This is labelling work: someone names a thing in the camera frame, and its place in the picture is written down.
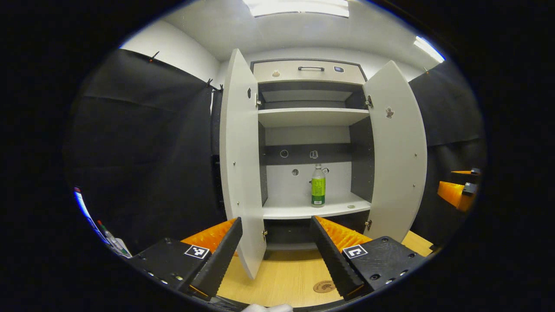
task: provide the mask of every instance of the round sticker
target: round sticker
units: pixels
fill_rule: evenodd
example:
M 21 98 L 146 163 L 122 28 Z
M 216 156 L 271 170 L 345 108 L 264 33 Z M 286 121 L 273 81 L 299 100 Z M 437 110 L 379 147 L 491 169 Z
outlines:
M 317 293 L 329 293 L 335 289 L 335 284 L 331 280 L 323 280 L 314 285 L 314 291 Z

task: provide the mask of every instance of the cabinet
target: cabinet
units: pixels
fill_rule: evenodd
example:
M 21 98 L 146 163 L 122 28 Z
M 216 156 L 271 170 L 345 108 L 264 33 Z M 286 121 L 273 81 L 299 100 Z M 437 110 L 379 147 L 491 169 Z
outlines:
M 426 138 L 418 104 L 393 61 L 366 81 L 359 66 L 335 61 L 249 67 L 236 49 L 220 118 L 225 211 L 228 219 L 243 219 L 237 251 L 249 277 L 272 245 L 310 248 L 303 233 L 312 215 L 370 238 L 402 241 L 410 229 L 426 180 Z M 321 208 L 310 205 L 315 163 L 329 169 Z

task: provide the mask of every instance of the white glove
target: white glove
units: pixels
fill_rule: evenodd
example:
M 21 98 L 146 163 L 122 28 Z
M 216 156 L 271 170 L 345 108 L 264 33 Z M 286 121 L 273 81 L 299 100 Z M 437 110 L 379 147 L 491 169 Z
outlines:
M 242 312 L 293 312 L 293 307 L 289 304 L 280 304 L 265 308 L 258 304 L 251 304 Z

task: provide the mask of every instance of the open cabinet door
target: open cabinet door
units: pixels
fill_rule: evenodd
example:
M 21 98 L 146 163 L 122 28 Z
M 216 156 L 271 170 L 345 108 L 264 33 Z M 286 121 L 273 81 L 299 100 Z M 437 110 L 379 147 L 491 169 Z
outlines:
M 374 193 L 364 234 L 402 242 L 426 182 L 426 134 L 420 108 L 399 67 L 389 61 L 363 85 L 374 133 Z
M 254 279 L 266 250 L 258 151 L 258 82 L 238 49 L 225 78 L 220 116 L 220 170 L 225 213 L 241 217 L 243 237 L 237 253 Z

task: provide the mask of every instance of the ceiling light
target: ceiling light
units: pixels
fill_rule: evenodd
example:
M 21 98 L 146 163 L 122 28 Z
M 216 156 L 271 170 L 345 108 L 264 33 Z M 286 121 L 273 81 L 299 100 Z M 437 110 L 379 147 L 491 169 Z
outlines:
M 346 0 L 243 0 L 254 17 L 278 13 L 322 13 L 349 17 Z
M 428 53 L 431 57 L 433 57 L 439 63 L 445 61 L 444 57 L 436 51 L 428 41 L 416 36 L 415 46 L 421 48 L 424 52 Z

